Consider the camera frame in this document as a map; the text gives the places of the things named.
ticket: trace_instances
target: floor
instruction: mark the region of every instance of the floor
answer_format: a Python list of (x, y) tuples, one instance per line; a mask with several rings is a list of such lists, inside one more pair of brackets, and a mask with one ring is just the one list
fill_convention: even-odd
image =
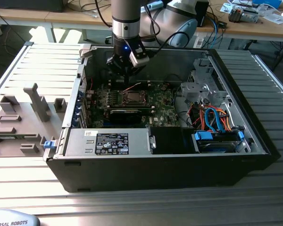
[[(3, 35), (0, 36), (0, 77), (5, 72), (9, 64), (14, 59), (14, 56), (17, 54), (17, 52), (21, 49), (23, 46), (23, 41), (16, 35), (14, 30), (24, 39), (24, 40), (30, 40), (33, 36), (31, 35), (33, 27), (28, 26), (12, 26), (12, 29), (8, 26), (1, 27), (3, 31)], [(69, 42), (69, 36), (73, 32), (77, 31), (70, 31), (65, 30), (60, 35), (59, 42)], [(94, 44), (104, 44), (105, 37), (110, 36), (110, 31), (87, 31), (87, 37), (89, 40)], [(84, 43), (85, 41), (82, 40), (82, 36), (78, 36), (79, 43)], [(189, 47), (192, 47), (194, 42), (194, 39), (190, 42)], [(244, 44), (246, 43), (246, 40), (230, 40), (230, 39), (224, 39), (224, 43), (230, 42), (230, 49), (242, 49)], [(249, 51), (252, 54), (257, 54), (260, 56), (260, 58), (265, 62), (265, 64), (269, 67), (273, 65), (274, 59), (275, 59), (275, 51), (277, 49), (269, 42), (269, 41), (258, 41), (257, 43), (253, 43)], [(283, 83), (283, 61), (278, 65), (278, 67), (275, 70), (275, 75), (279, 78), (279, 80)]]

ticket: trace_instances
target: blue latch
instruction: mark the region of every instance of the blue latch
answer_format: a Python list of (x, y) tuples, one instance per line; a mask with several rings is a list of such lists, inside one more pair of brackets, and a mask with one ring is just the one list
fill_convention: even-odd
[(240, 140), (244, 139), (244, 133), (242, 131), (238, 132), (238, 136), (240, 137)]
[(195, 139), (196, 140), (213, 140), (213, 135), (211, 134), (211, 132), (197, 131), (195, 133)]
[(44, 148), (50, 148), (50, 149), (56, 149), (57, 145), (56, 145), (56, 140), (48, 140), (45, 141), (44, 143)]

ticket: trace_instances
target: wooden table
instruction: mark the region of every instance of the wooden table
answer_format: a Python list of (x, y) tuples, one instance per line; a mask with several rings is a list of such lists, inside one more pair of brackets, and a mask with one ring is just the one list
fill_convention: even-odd
[[(227, 23), (227, 29), (224, 33), (225, 38), (239, 38), (248, 40), (273, 40), (283, 41), (283, 24), (275, 24), (263, 18), (258, 23), (231, 23), (228, 21), (228, 14), (221, 13), (219, 9), (225, 0), (210, 0), (212, 9), (219, 20)], [(86, 3), (94, 3), (94, 0), (81, 0), (81, 5)], [(99, 4), (104, 6), (109, 4), (109, 0), (102, 0)], [(79, 1), (74, 0), (70, 5), (71, 8), (80, 10)], [(95, 5), (86, 6), (84, 9), (93, 9)], [(111, 7), (103, 7), (100, 9), (104, 19), (108, 23), (112, 23)], [(53, 28), (72, 28), (82, 29), (83, 39), (86, 39), (85, 30), (108, 30), (101, 19), (87, 15), (84, 12), (77, 12), (66, 7), (63, 13), (54, 13), (48, 11), (35, 10), (19, 10), (19, 9), (0, 9), (0, 15), (11, 25), (27, 25), (27, 26), (43, 26), (45, 27), (49, 41), (55, 41)], [(205, 22), (204, 27), (196, 30), (197, 42), (201, 43), (204, 37), (209, 36), (213, 32), (211, 22)]]

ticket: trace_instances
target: metal slotted surface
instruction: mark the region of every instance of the metal slotted surface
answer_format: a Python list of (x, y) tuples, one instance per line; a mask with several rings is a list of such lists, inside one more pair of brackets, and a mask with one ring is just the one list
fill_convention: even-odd
[[(260, 68), (253, 59), (246, 63)], [(251, 86), (245, 80), (237, 82)], [(283, 107), (279, 99), (266, 99), (268, 105), (261, 98), (248, 100), (256, 107)], [(283, 125), (263, 123), (273, 129)], [(0, 208), (35, 214), (42, 226), (283, 226), (283, 141), (275, 144), (282, 158), (235, 186), (178, 190), (70, 194), (41, 157), (0, 158)]]
[(277, 149), (283, 152), (283, 86), (257, 56), (248, 51), (218, 54)]
[(78, 44), (52, 43), (24, 46), (0, 88), (0, 100), (4, 95), (14, 95), (18, 102), (31, 102), (23, 87), (37, 83), (38, 94), (45, 96), (48, 103), (53, 103), (56, 98), (68, 102), (80, 64), (80, 48)]

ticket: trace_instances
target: black computer case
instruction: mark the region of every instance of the black computer case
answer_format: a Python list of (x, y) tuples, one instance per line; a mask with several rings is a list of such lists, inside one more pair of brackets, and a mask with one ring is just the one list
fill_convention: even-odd
[(0, 8), (36, 9), (63, 12), (68, 0), (0, 0)]

